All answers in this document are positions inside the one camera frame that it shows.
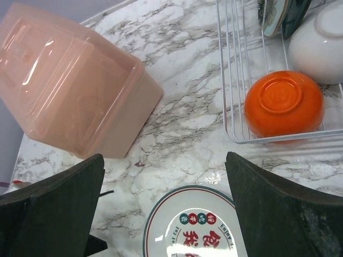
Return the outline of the white plate with characters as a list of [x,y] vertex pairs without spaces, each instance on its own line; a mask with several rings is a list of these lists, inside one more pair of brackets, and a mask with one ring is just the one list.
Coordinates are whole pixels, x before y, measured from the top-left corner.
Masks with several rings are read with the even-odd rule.
[[233,200],[213,188],[176,188],[147,218],[143,256],[247,255]]

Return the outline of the white bowl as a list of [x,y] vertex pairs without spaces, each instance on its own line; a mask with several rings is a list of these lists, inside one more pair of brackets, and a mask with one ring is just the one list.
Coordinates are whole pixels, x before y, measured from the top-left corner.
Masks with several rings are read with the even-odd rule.
[[289,60],[319,84],[342,83],[342,1],[305,17],[290,38]]

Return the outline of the orange bowl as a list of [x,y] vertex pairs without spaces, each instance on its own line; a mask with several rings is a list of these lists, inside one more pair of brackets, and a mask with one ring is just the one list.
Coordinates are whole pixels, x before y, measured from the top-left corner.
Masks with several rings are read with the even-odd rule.
[[320,87],[296,71],[278,71],[261,77],[244,101],[247,126],[259,138],[314,132],[324,114]]

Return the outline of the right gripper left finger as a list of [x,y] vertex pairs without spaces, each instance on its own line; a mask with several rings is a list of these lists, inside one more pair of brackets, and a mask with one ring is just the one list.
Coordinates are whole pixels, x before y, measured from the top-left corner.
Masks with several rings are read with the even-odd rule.
[[90,256],[104,240],[90,234],[103,178],[95,154],[75,166],[1,195],[1,256]]

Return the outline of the light green round plate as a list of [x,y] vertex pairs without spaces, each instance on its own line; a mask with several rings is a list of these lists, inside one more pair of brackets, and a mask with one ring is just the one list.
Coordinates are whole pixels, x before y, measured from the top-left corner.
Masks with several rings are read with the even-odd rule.
[[288,11],[288,0],[258,0],[258,21],[265,37],[273,37]]

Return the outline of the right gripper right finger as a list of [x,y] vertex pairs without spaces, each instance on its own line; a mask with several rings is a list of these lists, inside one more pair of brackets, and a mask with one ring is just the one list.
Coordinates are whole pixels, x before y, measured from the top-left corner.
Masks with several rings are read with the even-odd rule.
[[248,256],[342,256],[342,197],[264,170],[234,152],[226,171]]

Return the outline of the teal square plate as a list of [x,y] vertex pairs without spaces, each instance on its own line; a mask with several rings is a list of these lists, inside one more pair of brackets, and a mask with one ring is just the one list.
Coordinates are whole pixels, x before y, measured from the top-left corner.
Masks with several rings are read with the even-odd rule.
[[301,24],[312,0],[291,0],[282,22],[282,37],[287,40]]

